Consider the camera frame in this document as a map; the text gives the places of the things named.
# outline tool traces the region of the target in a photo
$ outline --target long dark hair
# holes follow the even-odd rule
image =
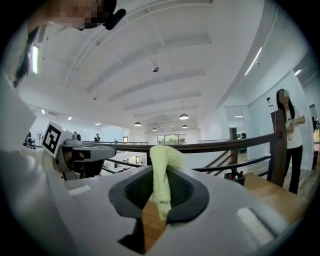
[[[287,117],[286,117],[286,110],[284,105],[279,101],[279,94],[281,92],[284,92],[288,95],[289,101],[288,101],[288,105],[289,105],[289,110],[290,110],[290,114],[291,114],[291,120],[295,119],[295,108],[294,105],[292,105],[291,99],[289,97],[289,94],[287,93],[287,91],[285,89],[280,89],[276,92],[276,104],[278,106],[278,110],[282,110],[283,115],[284,115],[284,120],[287,121]]]
[[[33,30],[28,36],[28,39],[26,41],[25,49],[24,49],[23,54],[21,56],[20,67],[15,72],[15,79],[14,79],[14,82],[13,82],[13,87],[14,88],[16,88],[19,85],[19,83],[25,77],[25,75],[28,75],[28,70],[29,70],[28,53],[29,53],[30,48],[32,46],[32,43],[33,43],[33,41],[34,41],[34,39],[35,39],[35,37],[37,35],[37,32],[38,32],[38,28]]]

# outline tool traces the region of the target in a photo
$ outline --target white ceiling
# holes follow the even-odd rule
[[[145,131],[178,127],[187,113],[196,129],[247,65],[264,1],[118,0],[117,7],[127,15],[112,31],[49,24],[35,42],[39,73],[22,82],[21,98],[89,122],[131,129],[140,121]]]
[[[238,88],[224,102],[226,106],[249,105],[265,94],[291,69],[296,70],[298,67],[305,69],[308,64],[314,63],[311,60],[313,53],[304,58],[309,49],[308,42],[295,23],[281,9],[262,46],[262,51],[256,60],[259,65],[252,66]],[[309,68],[312,72],[317,67],[310,65]]]
[[[40,118],[46,117],[52,119],[54,122],[55,120],[61,120],[64,122],[70,122],[72,124],[78,124],[82,126],[88,126],[88,127],[94,127],[94,128],[105,128],[108,125],[101,123],[101,125],[97,126],[95,124],[98,124],[99,122],[96,121],[91,121],[91,120],[86,120],[78,116],[72,116],[68,113],[61,113],[61,112],[56,112],[51,109],[43,108],[43,107],[38,107],[35,105],[30,105],[27,104],[27,106],[33,111],[33,113]]]

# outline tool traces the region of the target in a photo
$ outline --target railing post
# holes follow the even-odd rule
[[[287,129],[282,110],[272,112],[271,118],[273,131],[278,138],[270,142],[271,159],[269,162],[269,173],[266,179],[282,187],[285,181],[287,160]]]
[[[231,141],[236,141],[238,139],[237,136],[237,128],[236,127],[232,127],[229,128],[230,131],[230,140]],[[238,163],[238,149],[232,149],[230,150],[230,165],[235,165]]]
[[[146,165],[147,166],[152,166],[152,161],[151,161],[151,157],[150,157],[150,151],[148,151],[146,153]]]

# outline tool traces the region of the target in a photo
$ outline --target desk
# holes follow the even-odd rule
[[[271,206],[291,225],[304,216],[309,202],[254,173],[245,175],[244,187]]]
[[[279,187],[254,173],[245,175],[244,187],[271,206],[291,225],[304,216],[309,202],[304,198]],[[144,244],[148,251],[166,229],[160,220],[156,204],[148,201],[142,211]]]

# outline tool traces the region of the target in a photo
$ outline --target woman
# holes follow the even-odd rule
[[[292,104],[288,92],[284,89],[277,91],[276,104],[278,109],[283,112],[286,126],[287,150],[285,176],[288,173],[290,159],[292,157],[292,173],[289,191],[297,194],[303,151],[300,125],[304,124],[306,119],[300,109],[296,105]]]

